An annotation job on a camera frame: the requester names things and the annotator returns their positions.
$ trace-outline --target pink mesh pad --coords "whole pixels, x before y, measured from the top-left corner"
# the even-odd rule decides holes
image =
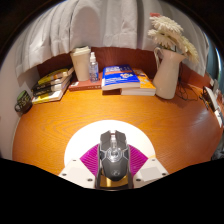
[[[129,145],[129,148],[130,172],[133,177],[141,169],[148,158],[135,147]]]
[[[98,171],[98,154],[97,148],[98,145],[95,145],[90,150],[88,150],[80,160],[82,163],[91,171],[91,173],[96,177]]]

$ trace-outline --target bottle cap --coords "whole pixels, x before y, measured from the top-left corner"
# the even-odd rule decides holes
[[[79,56],[79,55],[82,55],[82,54],[89,54],[90,52],[90,49],[88,46],[86,47],[81,47],[81,48],[75,48],[71,51],[71,54],[73,56]]]
[[[95,53],[94,52],[91,52],[90,62],[96,62],[96,57],[95,57]]]

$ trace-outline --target book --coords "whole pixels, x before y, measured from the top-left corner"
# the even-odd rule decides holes
[[[74,77],[68,89],[71,92],[79,90],[95,90],[101,89],[101,84],[102,72],[99,73],[99,80],[97,82],[91,82],[90,79],[86,81],[78,81],[77,77]]]
[[[38,84],[38,82],[32,87],[31,91],[32,92],[35,92],[37,90],[40,90],[40,89],[44,89],[48,86],[53,86],[53,85],[57,85],[57,84],[61,84],[65,81],[65,79],[67,79],[67,76],[64,76],[62,78],[59,78],[59,79],[55,79],[55,80],[52,80],[52,81],[49,81],[49,82],[45,82],[41,85]]]
[[[69,84],[70,84],[70,80],[66,83],[64,88],[61,90],[33,97],[32,103],[39,104],[39,103],[46,103],[46,102],[60,100],[62,98],[64,92],[66,91],[67,87],[69,86]]]
[[[43,83],[55,80],[55,79],[59,79],[62,77],[66,77],[69,76],[70,74],[72,74],[72,72],[74,71],[74,67],[72,67],[71,69],[68,70],[68,68],[63,68],[63,69],[59,69],[57,71],[51,72],[48,75],[45,75],[43,78],[41,78],[38,81],[38,84],[41,85]]]
[[[109,66],[103,69],[102,90],[140,88],[140,81],[130,65]]]
[[[133,68],[133,71],[140,80],[140,88],[122,88],[121,95],[154,96],[156,92],[156,87],[153,85],[152,81],[148,78],[144,71],[142,69],[136,68]]]
[[[41,89],[33,91],[33,95],[34,96],[40,96],[40,95],[43,95],[45,93],[50,93],[50,92],[55,92],[55,91],[61,90],[61,89],[64,88],[64,86],[67,84],[67,82],[71,78],[72,78],[72,74],[70,74],[69,76],[66,76],[64,81],[60,84],[50,85],[50,86],[47,86],[45,88],[41,88]]]

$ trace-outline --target white curtain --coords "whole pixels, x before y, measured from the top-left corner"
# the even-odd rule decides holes
[[[175,20],[196,47],[200,63],[184,61],[204,75],[208,42],[187,16],[158,0],[67,0],[40,15],[20,35],[16,50],[17,77],[51,57],[82,46],[120,47],[153,51],[147,32],[150,12]]]

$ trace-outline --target water bottle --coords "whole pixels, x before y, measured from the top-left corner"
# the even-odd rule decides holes
[[[96,57],[94,52],[91,52],[91,55],[90,55],[89,76],[90,76],[91,82],[97,82],[99,80],[98,63],[96,62]]]

